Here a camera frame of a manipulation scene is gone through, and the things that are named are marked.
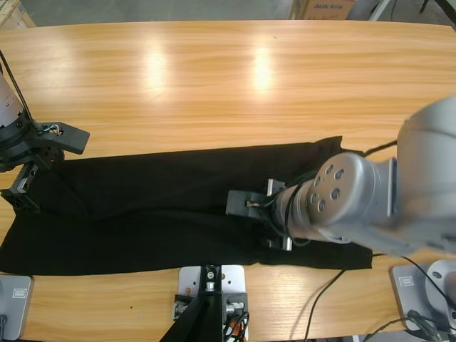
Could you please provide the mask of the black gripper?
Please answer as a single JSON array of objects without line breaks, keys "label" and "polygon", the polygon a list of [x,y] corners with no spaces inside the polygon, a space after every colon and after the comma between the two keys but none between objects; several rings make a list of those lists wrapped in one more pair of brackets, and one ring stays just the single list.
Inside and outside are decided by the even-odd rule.
[{"label": "black gripper", "polygon": [[21,170],[1,196],[15,211],[39,213],[39,204],[27,193],[38,171],[49,171],[64,160],[66,125],[31,120],[1,121],[1,172]]},{"label": "black gripper", "polygon": [[262,234],[263,244],[269,249],[290,252],[294,239],[289,228],[289,203],[282,208],[281,200],[277,199],[285,189],[284,182],[268,179],[266,195],[259,200],[257,209],[260,222],[265,228]]}]

